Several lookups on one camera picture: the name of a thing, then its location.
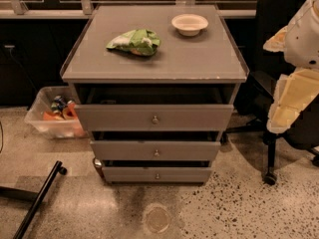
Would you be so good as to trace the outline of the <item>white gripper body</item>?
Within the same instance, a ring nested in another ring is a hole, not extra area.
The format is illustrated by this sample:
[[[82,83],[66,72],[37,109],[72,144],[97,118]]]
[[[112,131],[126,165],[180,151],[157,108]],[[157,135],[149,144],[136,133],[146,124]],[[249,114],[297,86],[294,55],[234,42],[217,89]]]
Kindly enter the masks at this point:
[[[295,67],[319,68],[319,0],[306,0],[289,21],[284,58]]]

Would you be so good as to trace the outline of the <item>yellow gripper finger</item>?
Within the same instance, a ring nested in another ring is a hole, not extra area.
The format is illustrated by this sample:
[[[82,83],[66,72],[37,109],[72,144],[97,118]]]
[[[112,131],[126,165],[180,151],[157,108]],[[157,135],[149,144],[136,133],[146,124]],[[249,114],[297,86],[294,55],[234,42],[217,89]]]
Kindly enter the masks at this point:
[[[275,35],[264,43],[263,49],[273,53],[284,52],[286,33],[287,27],[281,28]]]
[[[319,95],[319,71],[297,68],[276,83],[274,101],[268,112],[267,129],[284,133]]]

